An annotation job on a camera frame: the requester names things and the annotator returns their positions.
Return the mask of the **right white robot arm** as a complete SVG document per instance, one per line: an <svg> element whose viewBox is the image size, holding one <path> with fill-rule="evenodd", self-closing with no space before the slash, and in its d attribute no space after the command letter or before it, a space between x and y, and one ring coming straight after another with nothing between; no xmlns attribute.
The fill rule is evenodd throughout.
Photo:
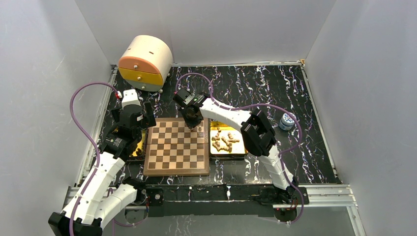
<svg viewBox="0 0 417 236"><path fill-rule="evenodd" d="M239 110L205 93L193 94L185 89L176 91L173 100L179 105L179 111L189 128L198 126L208 118L224 123L242 135L244 148L263 163L274 186L273 191L260 194L259 202L290 204L296 198L293 174L279 155L275 130L263 111Z"/></svg>

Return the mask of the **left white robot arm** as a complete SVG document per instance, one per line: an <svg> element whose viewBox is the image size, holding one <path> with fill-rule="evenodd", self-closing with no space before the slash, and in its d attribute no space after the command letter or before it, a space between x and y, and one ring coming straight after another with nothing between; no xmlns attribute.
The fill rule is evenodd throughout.
<svg viewBox="0 0 417 236"><path fill-rule="evenodd" d="M129 104L112 110L115 124L99 146L99 161L79 191L48 223L57 236L100 236L106 225L129 204L148 201L145 183L127 177L108 193L111 182L142 140L142 131L156 125L152 105Z"/></svg>

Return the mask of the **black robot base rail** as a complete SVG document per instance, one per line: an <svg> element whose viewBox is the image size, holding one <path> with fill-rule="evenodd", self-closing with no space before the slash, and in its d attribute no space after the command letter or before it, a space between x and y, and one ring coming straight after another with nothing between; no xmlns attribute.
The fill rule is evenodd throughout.
<svg viewBox="0 0 417 236"><path fill-rule="evenodd" d="M139 193L140 201L127 210L145 209L149 217L255 215L288 222L310 204L305 187L282 190L272 184L147 184Z"/></svg>

